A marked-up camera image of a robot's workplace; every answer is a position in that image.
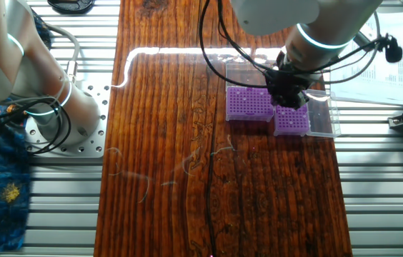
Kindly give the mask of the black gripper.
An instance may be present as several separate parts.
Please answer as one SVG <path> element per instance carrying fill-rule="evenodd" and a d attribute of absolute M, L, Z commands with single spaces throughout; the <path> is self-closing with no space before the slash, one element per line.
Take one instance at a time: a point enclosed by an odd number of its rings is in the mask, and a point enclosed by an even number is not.
<path fill-rule="evenodd" d="M 304 90 L 307 90 L 312 83 L 299 77 L 300 72 L 291 64 L 283 64 L 277 69 L 265 71 L 267 91 L 271 95 L 273 106 L 290 106 L 297 110 L 307 104 L 309 97 Z"/>

